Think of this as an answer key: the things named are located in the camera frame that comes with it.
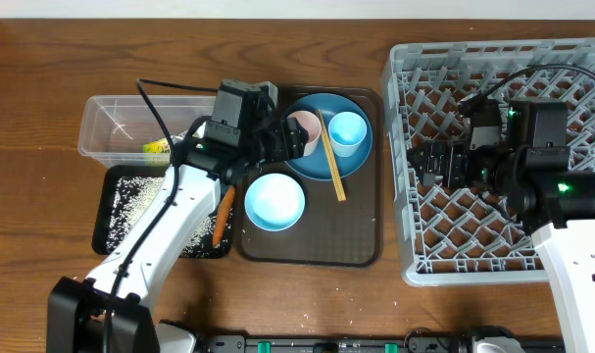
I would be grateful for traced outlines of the pink cup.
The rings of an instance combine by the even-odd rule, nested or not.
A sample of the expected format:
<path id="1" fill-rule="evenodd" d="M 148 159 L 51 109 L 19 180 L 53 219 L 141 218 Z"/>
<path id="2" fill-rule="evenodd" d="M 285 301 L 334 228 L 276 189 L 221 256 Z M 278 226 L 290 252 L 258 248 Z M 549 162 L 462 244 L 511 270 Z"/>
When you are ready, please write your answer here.
<path id="1" fill-rule="evenodd" d="M 322 134 L 320 119 L 309 111 L 293 112 L 289 115 L 289 118 L 295 118 L 299 125 L 308 133 L 308 140 L 304 147 L 304 157 L 310 156 L 316 150 Z"/>

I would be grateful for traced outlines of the light blue cup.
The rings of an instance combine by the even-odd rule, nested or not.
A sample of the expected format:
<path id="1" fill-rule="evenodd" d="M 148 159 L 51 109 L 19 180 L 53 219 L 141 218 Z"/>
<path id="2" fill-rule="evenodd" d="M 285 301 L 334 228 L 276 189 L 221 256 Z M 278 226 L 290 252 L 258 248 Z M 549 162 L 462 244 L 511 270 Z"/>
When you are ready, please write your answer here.
<path id="1" fill-rule="evenodd" d="M 336 114 L 327 126 L 333 152 L 339 157 L 350 157 L 367 136 L 367 123 L 357 113 Z"/>

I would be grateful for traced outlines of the light blue bowl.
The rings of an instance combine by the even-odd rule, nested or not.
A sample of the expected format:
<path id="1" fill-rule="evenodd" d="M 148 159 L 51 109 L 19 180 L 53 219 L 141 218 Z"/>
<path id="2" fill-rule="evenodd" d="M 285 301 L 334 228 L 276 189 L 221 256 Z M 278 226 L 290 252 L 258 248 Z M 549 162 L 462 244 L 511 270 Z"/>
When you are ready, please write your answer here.
<path id="1" fill-rule="evenodd" d="M 248 219 L 266 231 L 282 231 L 294 226 L 305 210 L 301 185 L 285 174 L 258 177 L 247 188 L 244 207 Z"/>

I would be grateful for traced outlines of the orange carrot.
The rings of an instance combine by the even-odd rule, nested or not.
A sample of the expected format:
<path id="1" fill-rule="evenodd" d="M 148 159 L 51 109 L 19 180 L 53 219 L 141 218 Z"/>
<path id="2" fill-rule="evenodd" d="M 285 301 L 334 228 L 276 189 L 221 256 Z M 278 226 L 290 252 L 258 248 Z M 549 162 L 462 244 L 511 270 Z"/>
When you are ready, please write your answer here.
<path id="1" fill-rule="evenodd" d="M 213 246 L 214 247 L 219 246 L 223 239 L 224 229 L 227 225 L 229 213 L 232 208 L 234 198 L 235 198 L 235 187 L 233 185 L 231 185 L 227 189 L 227 191 L 218 207 L 216 221 L 215 221 L 215 228 L 214 228 L 214 232 L 213 232 Z"/>

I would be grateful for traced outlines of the white rice heap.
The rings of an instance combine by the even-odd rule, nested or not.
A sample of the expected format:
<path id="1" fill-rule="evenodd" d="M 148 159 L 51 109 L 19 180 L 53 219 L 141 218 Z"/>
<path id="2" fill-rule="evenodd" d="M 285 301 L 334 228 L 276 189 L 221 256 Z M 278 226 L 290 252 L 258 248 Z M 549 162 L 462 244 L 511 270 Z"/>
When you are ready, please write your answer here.
<path id="1" fill-rule="evenodd" d="M 122 176 L 117 180 L 112 200 L 108 202 L 112 209 L 106 213 L 105 239 L 101 241 L 106 254 L 113 252 L 126 238 L 158 194 L 163 180 L 158 176 Z M 232 219 L 233 212 L 229 211 L 222 240 L 214 245 L 217 212 L 208 216 L 193 231 L 180 257 L 219 259 L 225 256 L 231 248 Z"/>

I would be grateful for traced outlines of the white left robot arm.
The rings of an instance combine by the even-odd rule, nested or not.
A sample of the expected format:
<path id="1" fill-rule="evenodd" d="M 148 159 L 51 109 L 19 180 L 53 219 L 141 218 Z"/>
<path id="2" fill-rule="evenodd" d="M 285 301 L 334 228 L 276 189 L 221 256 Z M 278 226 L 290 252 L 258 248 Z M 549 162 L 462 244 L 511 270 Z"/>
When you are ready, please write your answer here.
<path id="1" fill-rule="evenodd" d="M 180 141 L 160 191 L 119 246 L 85 280 L 62 277 L 48 298 L 49 352 L 192 352 L 196 336 L 155 324 L 164 282 L 192 232 L 250 171 L 303 157 L 307 133 L 276 109 L 277 87 L 225 79 L 213 112 Z"/>

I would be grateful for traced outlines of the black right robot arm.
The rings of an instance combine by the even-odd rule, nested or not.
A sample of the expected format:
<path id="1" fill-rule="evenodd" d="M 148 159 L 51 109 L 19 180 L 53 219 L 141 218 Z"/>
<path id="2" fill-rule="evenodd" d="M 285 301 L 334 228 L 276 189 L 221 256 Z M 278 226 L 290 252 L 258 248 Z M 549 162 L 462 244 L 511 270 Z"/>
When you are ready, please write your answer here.
<path id="1" fill-rule="evenodd" d="M 421 184 L 504 196 L 548 276 L 569 352 L 595 352 L 595 173 L 569 168 L 568 106 L 555 98 L 464 101 L 468 140 L 431 140 L 410 149 Z"/>

